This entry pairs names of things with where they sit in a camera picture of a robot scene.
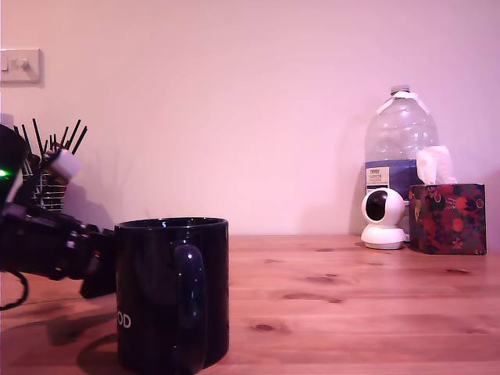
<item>bottle label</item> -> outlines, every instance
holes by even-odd
[[[367,194],[378,188],[390,188],[407,201],[409,187],[423,184],[416,173],[415,159],[367,162],[365,168]]]
[[[371,193],[375,189],[389,188],[389,167],[375,166],[366,168],[366,193]]]

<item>pen holder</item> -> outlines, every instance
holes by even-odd
[[[28,180],[31,176],[30,174],[23,176],[23,181]],[[66,184],[61,184],[52,175],[43,173],[31,202],[33,205],[48,211],[62,212],[66,187]]]

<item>mug handle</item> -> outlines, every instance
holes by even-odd
[[[179,370],[199,373],[206,357],[206,285],[205,268],[200,251],[182,244],[174,249],[177,272],[179,314],[176,363]]]

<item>mug rim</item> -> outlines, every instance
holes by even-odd
[[[167,227],[150,227],[147,223],[158,223],[159,221],[181,221],[181,220],[207,220],[207,223],[198,223],[193,225],[169,225]],[[210,216],[174,216],[174,217],[159,217],[155,219],[139,219],[123,221],[115,225],[115,230],[165,230],[165,229],[181,229],[181,228],[206,228],[214,227],[221,224],[228,224],[227,219]]]

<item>security camera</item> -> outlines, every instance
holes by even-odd
[[[405,215],[405,201],[397,191],[385,187],[371,191],[361,210],[368,222],[361,234],[366,247],[396,250],[403,246],[406,235],[398,224]]]

